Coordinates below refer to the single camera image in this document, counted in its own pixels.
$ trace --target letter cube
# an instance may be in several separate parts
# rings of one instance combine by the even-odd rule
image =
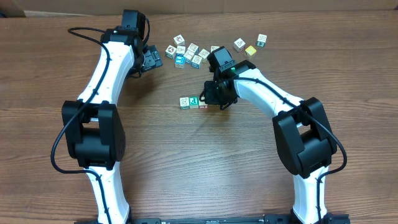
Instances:
[[[188,64],[191,64],[192,58],[195,54],[193,54],[193,52],[187,50],[187,52],[184,54],[184,59],[185,62],[187,62]]]
[[[177,49],[171,45],[169,45],[166,49],[166,56],[168,56],[171,59],[174,59],[176,56]]]
[[[174,37],[174,43],[175,43],[175,46],[185,46],[185,40],[181,36],[181,34]]]
[[[256,54],[257,50],[253,46],[249,46],[246,50],[244,50],[244,54],[248,59],[254,58],[254,55]]]
[[[214,50],[217,50],[219,46],[211,46],[210,48],[210,53],[212,53]]]
[[[259,34],[259,38],[257,38],[257,46],[264,47],[266,45],[267,36],[264,34]]]
[[[199,56],[201,56],[203,58],[202,62],[206,63],[207,62],[207,56],[209,56],[209,52],[205,49],[202,49],[199,53]]]
[[[189,97],[180,98],[180,107],[181,110],[189,109]]]
[[[177,46],[177,56],[184,57],[185,54],[185,47],[184,46]]]
[[[208,105],[205,102],[199,101],[199,109],[207,109]]]
[[[194,54],[199,53],[199,47],[195,44],[190,44],[188,50],[192,51]]]
[[[176,56],[175,57],[175,67],[176,68],[184,68],[184,57],[183,56]]]
[[[197,96],[191,96],[189,98],[189,108],[191,109],[199,108],[199,98]]]
[[[234,42],[234,48],[237,52],[242,51],[245,45],[246,43],[240,38]]]
[[[201,60],[202,60],[202,57],[197,56],[197,55],[193,56],[192,66],[195,68],[200,68]]]

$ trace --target brown wood surface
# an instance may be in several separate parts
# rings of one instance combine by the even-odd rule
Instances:
[[[270,118],[240,100],[226,111],[181,110],[199,95],[207,65],[174,67],[164,50],[177,34],[200,48],[241,37],[267,46],[253,63],[287,92],[323,102],[348,165],[327,177],[329,212],[353,223],[397,223],[398,12],[297,12],[150,16],[150,43],[164,65],[128,79],[118,109],[127,148],[121,166],[134,217],[239,217],[289,213],[293,181],[276,152]],[[120,16],[0,19],[0,223],[72,223],[96,218],[83,174],[50,163],[61,106],[84,90],[100,47],[69,27],[106,29]],[[99,33],[83,32],[99,38]],[[63,139],[56,160],[78,169]],[[338,152],[331,168],[341,164]]]

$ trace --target wooden tabletop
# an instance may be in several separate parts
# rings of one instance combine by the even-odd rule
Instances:
[[[201,49],[242,38],[276,85],[323,103],[346,148],[344,171],[326,178],[329,212],[353,223],[398,218],[398,12],[295,12],[149,16],[163,67],[128,79],[118,110],[127,147],[121,165],[134,217],[203,218],[289,213],[292,175],[276,151],[271,118],[245,100],[226,111],[181,110],[213,75],[174,67],[173,37]],[[73,223],[97,216],[87,176],[58,173],[50,149],[61,107],[85,89],[100,47],[67,33],[113,28],[121,16],[0,19],[0,223]],[[82,32],[99,39],[96,32]],[[79,169],[63,139],[57,163]],[[340,151],[331,168],[340,166]]]

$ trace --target wood grain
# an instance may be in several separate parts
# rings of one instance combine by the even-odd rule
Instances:
[[[292,176],[280,162],[272,123],[247,101],[226,111],[180,110],[178,98],[198,95],[212,74],[174,67],[163,55],[182,34],[201,48],[233,42],[267,46],[252,60],[289,93],[316,96],[348,165],[327,177],[329,212],[353,223],[398,218],[398,13],[297,12],[150,16],[150,43],[164,66],[127,80],[119,114],[127,137],[121,173],[134,217],[238,217],[288,213]],[[120,16],[0,19],[0,223],[72,223],[96,217],[84,175],[62,175],[50,148],[62,127],[61,106],[83,91],[100,48],[67,33],[106,29]],[[100,35],[84,32],[92,37]],[[64,169],[78,169],[65,140]],[[333,156],[333,167],[341,163]]]

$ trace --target green cube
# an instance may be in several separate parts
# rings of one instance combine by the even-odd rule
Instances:
[[[189,98],[189,107],[192,109],[199,108],[199,98],[197,96],[191,96]]]

